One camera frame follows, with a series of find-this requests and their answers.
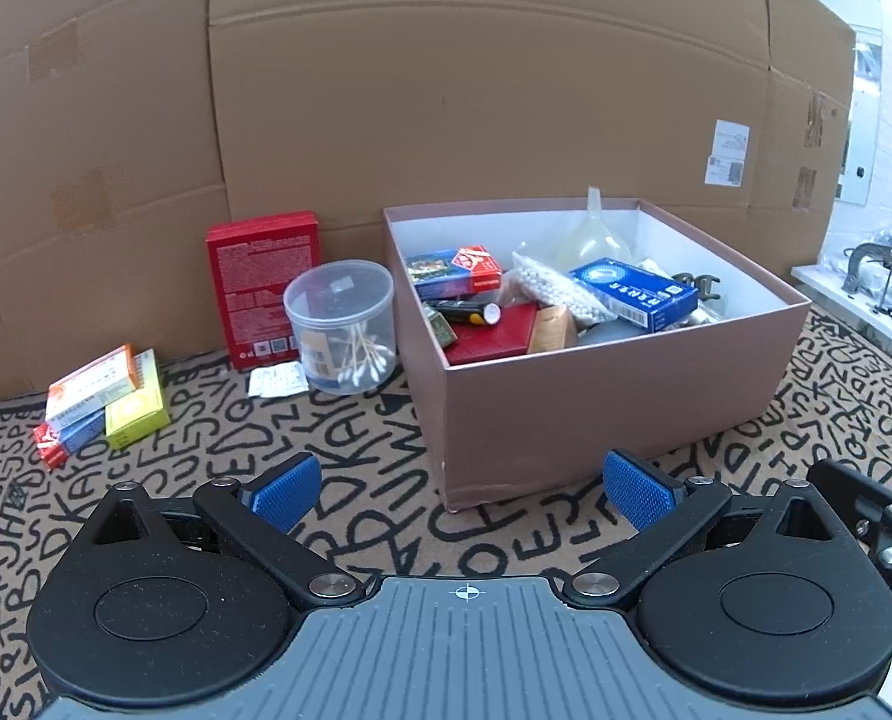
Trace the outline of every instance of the crosshair marking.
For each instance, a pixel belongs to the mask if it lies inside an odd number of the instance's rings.
[[[471,584],[463,584],[460,589],[455,591],[456,597],[461,598],[467,604],[471,599],[477,598],[479,596],[478,587],[473,587]]]

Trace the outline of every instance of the black circular disk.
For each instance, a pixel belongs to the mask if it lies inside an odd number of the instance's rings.
[[[190,630],[206,607],[206,595],[191,581],[143,577],[107,590],[95,605],[95,619],[114,637],[156,641]]]
[[[27,628],[54,693],[116,709],[191,704],[255,675],[289,634],[284,592],[244,560],[151,536],[80,550]]]
[[[743,543],[663,567],[636,607],[650,652],[757,707],[821,707],[874,688],[892,656],[892,593],[869,560],[829,559],[824,543]]]
[[[818,628],[833,613],[833,599],[814,581],[790,574],[733,579],[719,597],[722,610],[744,628],[777,637]]]

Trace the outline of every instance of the white shelf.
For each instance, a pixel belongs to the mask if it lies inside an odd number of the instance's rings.
[[[892,341],[892,317],[873,313],[872,308],[876,305],[876,301],[865,293],[846,295],[842,291],[842,276],[830,274],[817,265],[798,266],[792,269],[792,275],[876,329],[884,341]]]

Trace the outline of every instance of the white beads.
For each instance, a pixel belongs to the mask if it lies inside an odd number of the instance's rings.
[[[518,252],[513,252],[512,258],[521,290],[529,298],[545,305],[566,306],[579,327],[612,322],[617,317],[596,298],[596,295],[569,276],[564,276],[559,271]]]

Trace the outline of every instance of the clear plastic container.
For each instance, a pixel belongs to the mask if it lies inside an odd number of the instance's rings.
[[[286,287],[283,303],[310,384],[352,395],[392,375],[392,293],[389,271],[366,260],[318,266]]]

